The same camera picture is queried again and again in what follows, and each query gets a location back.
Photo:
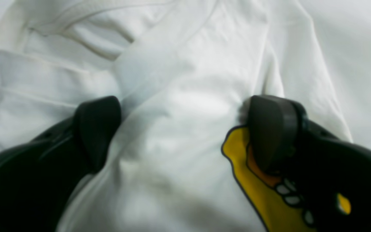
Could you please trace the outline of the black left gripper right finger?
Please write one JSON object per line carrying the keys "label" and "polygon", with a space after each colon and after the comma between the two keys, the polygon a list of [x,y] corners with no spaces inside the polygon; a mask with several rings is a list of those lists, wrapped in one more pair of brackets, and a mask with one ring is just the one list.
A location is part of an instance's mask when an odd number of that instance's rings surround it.
{"label": "black left gripper right finger", "polygon": [[337,138],[286,98],[250,97],[247,123],[259,169],[293,184],[310,226],[371,232],[371,150]]}

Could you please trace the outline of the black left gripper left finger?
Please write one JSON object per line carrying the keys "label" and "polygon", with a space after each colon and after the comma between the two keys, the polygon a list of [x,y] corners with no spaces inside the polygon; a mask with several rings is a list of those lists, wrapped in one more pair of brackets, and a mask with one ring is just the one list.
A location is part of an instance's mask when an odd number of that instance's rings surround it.
{"label": "black left gripper left finger", "polygon": [[80,104],[31,141],[0,152],[0,232],[54,232],[82,179],[103,169],[121,123],[115,96]]}

